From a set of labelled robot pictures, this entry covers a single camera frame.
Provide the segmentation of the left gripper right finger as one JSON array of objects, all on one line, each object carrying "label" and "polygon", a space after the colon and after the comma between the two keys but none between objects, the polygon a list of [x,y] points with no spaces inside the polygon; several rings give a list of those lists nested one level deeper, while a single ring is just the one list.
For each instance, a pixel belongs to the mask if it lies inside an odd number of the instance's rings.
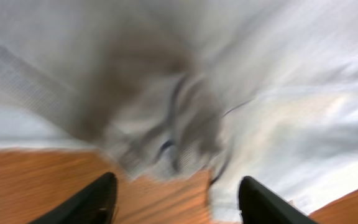
[{"label": "left gripper right finger", "polygon": [[251,176],[242,179],[238,199],[244,224],[316,224]]}]

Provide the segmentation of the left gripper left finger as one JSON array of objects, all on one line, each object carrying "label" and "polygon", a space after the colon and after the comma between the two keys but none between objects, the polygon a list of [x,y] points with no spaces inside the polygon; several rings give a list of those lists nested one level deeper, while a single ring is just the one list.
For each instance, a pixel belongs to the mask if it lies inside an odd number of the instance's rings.
[{"label": "left gripper left finger", "polygon": [[107,172],[30,224],[110,224],[117,200],[117,178]]}]

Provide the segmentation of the light blue printed t-shirt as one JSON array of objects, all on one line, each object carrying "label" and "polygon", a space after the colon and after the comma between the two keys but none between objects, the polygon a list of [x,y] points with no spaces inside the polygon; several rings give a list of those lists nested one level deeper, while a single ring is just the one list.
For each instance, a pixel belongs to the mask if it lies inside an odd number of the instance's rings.
[{"label": "light blue printed t-shirt", "polygon": [[251,175],[311,213],[358,189],[358,1],[0,1],[0,147],[131,179]]}]

